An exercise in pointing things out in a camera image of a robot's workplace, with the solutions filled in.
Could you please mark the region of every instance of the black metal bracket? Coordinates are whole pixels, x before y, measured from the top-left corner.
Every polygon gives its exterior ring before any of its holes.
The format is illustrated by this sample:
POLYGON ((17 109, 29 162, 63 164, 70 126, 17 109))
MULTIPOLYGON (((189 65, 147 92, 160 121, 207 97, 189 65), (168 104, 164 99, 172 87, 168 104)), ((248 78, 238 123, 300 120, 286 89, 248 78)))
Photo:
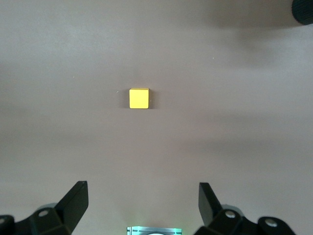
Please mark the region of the black metal bracket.
POLYGON ((43 208, 15 223, 0 215, 0 235, 70 235, 88 207, 87 181, 78 181, 54 208, 43 208))
POLYGON ((223 209, 208 183, 199 185, 199 210, 204 226, 195 235, 295 235, 281 219, 261 217, 255 224, 235 210, 223 209))

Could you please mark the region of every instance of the silver bolt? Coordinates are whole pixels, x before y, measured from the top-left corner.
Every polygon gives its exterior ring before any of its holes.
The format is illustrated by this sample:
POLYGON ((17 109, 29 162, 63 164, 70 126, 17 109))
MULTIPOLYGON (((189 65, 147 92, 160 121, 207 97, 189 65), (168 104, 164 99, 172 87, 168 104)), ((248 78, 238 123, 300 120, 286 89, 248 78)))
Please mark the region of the silver bolt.
POLYGON ((273 228, 277 227, 277 223, 272 219, 266 219, 265 223, 269 225, 270 227, 273 227, 273 228))
POLYGON ((231 219, 233 219, 233 218, 236 217, 235 213, 232 212, 232 211, 226 211, 226 212, 225 212, 225 215, 226 215, 228 218, 231 218, 231 219))
POLYGON ((45 211, 42 211, 38 214, 39 217, 43 217, 45 215, 47 215, 49 213, 49 211, 45 210, 45 211))

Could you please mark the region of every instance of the round screw head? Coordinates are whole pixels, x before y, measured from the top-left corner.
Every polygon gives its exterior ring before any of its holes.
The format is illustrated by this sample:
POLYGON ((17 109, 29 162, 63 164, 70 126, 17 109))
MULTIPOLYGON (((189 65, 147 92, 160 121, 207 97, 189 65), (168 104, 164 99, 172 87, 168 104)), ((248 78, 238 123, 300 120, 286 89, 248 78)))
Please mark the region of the round screw head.
POLYGON ((38 216, 43 217, 43 216, 47 215, 48 213, 49 213, 49 211, 47 211, 47 210, 41 211, 41 212, 39 212, 38 216))
POLYGON ((226 215, 228 218, 231 218, 231 219, 233 219, 233 218, 236 217, 235 213, 232 212, 232 211, 226 211, 226 212, 225 212, 225 215, 226 215))
POLYGON ((272 219, 266 219, 265 223, 269 225, 270 227, 273 227, 273 228, 277 227, 277 223, 272 219))

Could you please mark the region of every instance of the black round object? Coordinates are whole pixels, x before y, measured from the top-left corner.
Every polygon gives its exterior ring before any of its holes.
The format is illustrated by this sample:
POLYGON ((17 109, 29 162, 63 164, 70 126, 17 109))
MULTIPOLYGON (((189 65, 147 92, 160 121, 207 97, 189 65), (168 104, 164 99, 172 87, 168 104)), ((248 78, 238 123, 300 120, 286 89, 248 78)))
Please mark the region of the black round object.
POLYGON ((313 24, 313 0, 293 0, 292 14, 301 24, 313 24))

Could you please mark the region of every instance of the black textured cylinder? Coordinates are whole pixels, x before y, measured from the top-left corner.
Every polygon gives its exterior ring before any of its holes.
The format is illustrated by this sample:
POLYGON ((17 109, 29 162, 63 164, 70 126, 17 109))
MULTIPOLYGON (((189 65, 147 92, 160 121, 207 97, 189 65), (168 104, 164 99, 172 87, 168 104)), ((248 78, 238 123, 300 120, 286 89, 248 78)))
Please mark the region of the black textured cylinder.
POLYGON ((293 0, 292 14, 301 24, 313 24, 313 0, 293 0))

